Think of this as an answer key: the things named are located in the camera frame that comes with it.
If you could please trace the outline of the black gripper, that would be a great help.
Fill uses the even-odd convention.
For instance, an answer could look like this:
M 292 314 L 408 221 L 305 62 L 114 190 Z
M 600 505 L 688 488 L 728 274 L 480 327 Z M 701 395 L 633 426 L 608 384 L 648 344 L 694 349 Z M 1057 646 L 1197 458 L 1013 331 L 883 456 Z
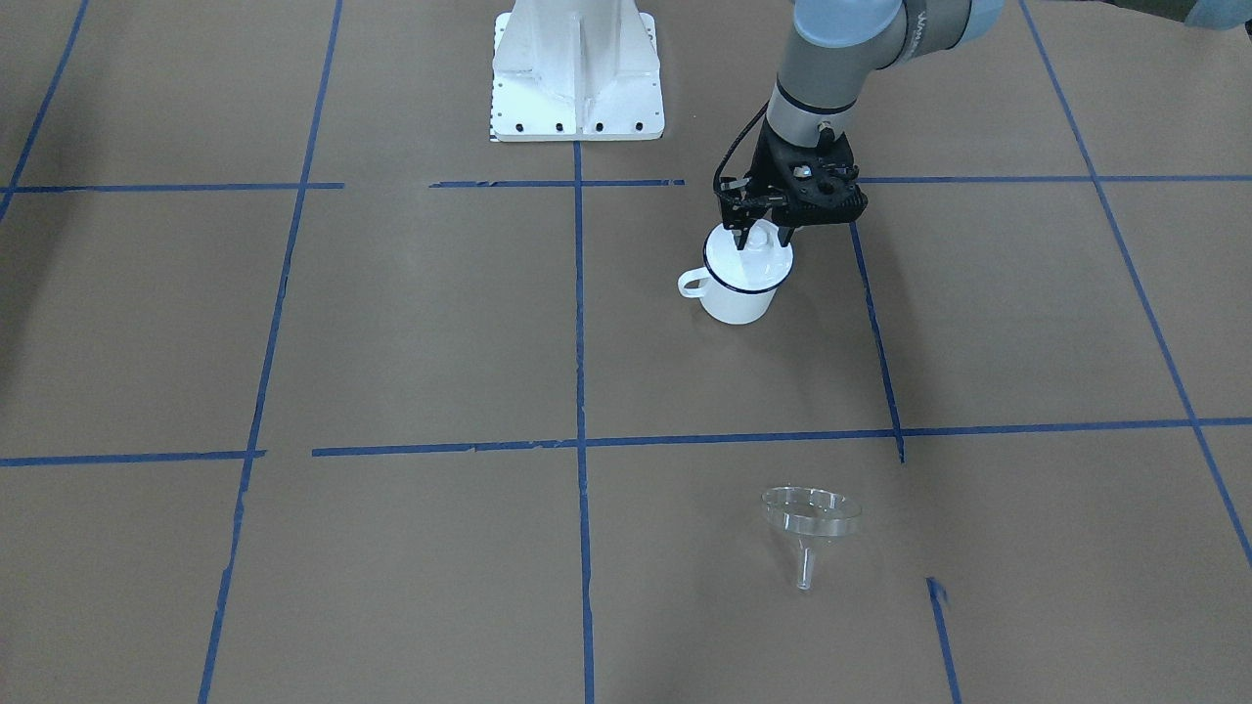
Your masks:
M 848 140 L 844 134 L 833 134 L 833 128 L 823 127 L 818 132 L 818 147 L 794 147 L 777 135 L 772 128 L 764 127 L 757 135 L 754 157 L 745 175 L 741 178 L 724 175 L 722 170 L 730 157 L 737 152 L 739 144 L 746 135 L 747 129 L 742 129 L 716 168 L 716 199 L 721 223 L 732 233 L 732 244 L 737 252 L 746 249 L 747 236 L 750 236 L 752 223 L 756 220 L 769 217 L 771 223 L 777 225 L 774 222 L 774 214 L 775 210 L 785 205 L 782 167 L 785 167 L 788 154 L 794 149 L 826 152 L 836 140 Z M 788 248 L 799 228 L 791 224 L 779 224 L 777 228 L 779 244 Z

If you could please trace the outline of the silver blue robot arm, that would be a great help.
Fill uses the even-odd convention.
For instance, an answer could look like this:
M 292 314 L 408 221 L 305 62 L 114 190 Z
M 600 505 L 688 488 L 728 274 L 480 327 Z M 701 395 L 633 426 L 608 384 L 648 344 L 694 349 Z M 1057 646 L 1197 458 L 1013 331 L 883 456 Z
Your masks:
M 848 125 L 873 71 L 952 53 L 997 25 L 1002 1 L 796 1 L 777 79 L 750 120 L 747 172 L 714 173 L 712 192 L 732 246 L 767 219 L 782 246 L 810 225 L 853 223 L 868 198 Z

